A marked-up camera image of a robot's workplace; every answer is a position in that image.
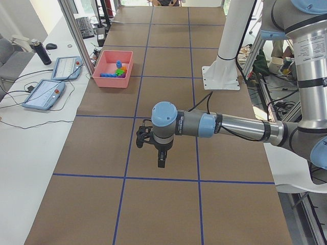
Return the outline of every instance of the brown table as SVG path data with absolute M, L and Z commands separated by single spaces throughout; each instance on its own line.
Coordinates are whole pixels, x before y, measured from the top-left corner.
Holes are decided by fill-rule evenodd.
M 25 244 L 292 244 L 262 143 L 176 136 L 164 169 L 135 145 L 157 102 L 187 109 L 208 93 L 223 10 L 123 7 L 115 21 L 104 49 L 134 51 L 129 86 L 89 81 Z M 254 118 L 240 87 L 215 91 L 211 110 Z

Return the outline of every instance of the white table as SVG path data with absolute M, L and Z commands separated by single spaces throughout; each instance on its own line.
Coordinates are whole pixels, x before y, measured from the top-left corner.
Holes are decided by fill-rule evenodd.
M 56 50 L 49 51 L 52 63 L 43 65 L 35 54 L 22 75 L 52 69 L 57 57 L 79 55 L 64 18 L 59 20 L 44 45 L 49 42 L 58 45 Z M 90 54 L 94 49 L 91 43 L 97 44 L 96 37 L 85 39 L 84 42 Z M 23 90 L 25 84 L 49 79 L 51 74 L 48 72 L 26 76 L 14 83 L 10 91 Z M 88 80 L 87 70 L 82 67 L 80 76 L 72 82 L 75 91 L 61 111 L 38 111 L 14 106 L 0 109 L 0 117 L 6 123 L 22 127 L 46 121 L 72 121 Z M 72 89 L 71 84 L 66 83 L 63 95 L 52 109 L 60 109 Z M 28 96 L 23 92 L 11 95 L 18 103 Z M 0 107 L 13 104 L 13 100 L 7 95 Z M 24 244 L 71 126 L 71 123 L 58 122 L 23 130 L 0 123 L 0 244 Z

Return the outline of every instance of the person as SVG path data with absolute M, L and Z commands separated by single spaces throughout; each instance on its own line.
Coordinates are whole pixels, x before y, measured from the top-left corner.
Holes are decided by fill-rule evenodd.
M 150 0 L 153 6 L 174 6 L 179 7 L 179 0 Z

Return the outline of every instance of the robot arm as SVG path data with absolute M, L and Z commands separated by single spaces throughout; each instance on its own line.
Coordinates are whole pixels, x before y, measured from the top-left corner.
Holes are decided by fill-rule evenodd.
M 327 169 L 327 1 L 265 0 L 262 37 L 293 40 L 302 120 L 273 123 L 181 111 L 169 102 L 160 102 L 152 111 L 153 126 L 144 122 L 136 140 L 139 148 L 149 143 L 158 149 L 158 167 L 165 167 L 174 135 L 209 138 L 223 133 L 270 142 Z

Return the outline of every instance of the green cloth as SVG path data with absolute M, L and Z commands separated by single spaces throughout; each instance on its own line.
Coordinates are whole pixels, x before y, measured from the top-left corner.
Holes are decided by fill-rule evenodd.
M 256 74 L 261 73 L 263 76 L 268 76 L 270 74 L 263 50 L 259 50 L 259 54 L 253 63 L 253 72 Z

